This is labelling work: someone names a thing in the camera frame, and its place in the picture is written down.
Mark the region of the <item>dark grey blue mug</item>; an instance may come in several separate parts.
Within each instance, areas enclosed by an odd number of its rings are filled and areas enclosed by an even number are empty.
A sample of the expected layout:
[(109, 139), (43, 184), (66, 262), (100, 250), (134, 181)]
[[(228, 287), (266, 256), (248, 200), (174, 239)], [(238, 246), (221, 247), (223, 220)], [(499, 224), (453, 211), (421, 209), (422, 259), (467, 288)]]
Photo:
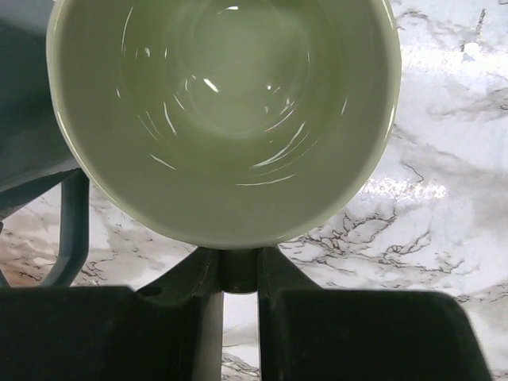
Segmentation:
[(42, 283), (68, 287), (88, 257), (90, 183), (53, 113), (45, 57), (53, 5), (1, 3), (1, 218), (61, 186), (59, 251)]

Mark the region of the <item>light green mug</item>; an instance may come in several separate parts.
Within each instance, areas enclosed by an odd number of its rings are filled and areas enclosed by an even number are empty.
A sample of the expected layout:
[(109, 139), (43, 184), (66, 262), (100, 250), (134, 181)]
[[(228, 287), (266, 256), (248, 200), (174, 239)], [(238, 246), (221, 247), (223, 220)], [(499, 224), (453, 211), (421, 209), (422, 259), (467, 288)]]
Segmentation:
[(46, 57), (89, 180), (163, 236), (234, 252), (360, 191), (402, 76), (387, 1), (58, 1)]

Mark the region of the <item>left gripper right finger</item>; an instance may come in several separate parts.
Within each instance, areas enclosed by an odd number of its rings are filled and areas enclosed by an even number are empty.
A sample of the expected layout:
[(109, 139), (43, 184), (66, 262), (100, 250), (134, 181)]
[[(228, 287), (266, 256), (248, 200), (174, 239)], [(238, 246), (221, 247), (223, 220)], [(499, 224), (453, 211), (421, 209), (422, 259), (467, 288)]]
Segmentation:
[(277, 248), (256, 254), (264, 380), (489, 380), (463, 308), (435, 291), (318, 286)]

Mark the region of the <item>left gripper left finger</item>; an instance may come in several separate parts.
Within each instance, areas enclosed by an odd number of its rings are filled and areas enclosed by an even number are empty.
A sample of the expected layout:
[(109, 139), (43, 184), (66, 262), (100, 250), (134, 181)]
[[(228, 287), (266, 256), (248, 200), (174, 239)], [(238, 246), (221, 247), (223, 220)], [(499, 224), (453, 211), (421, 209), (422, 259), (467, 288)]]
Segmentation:
[(149, 285), (1, 292), (4, 380), (218, 380), (219, 254), (200, 248)]

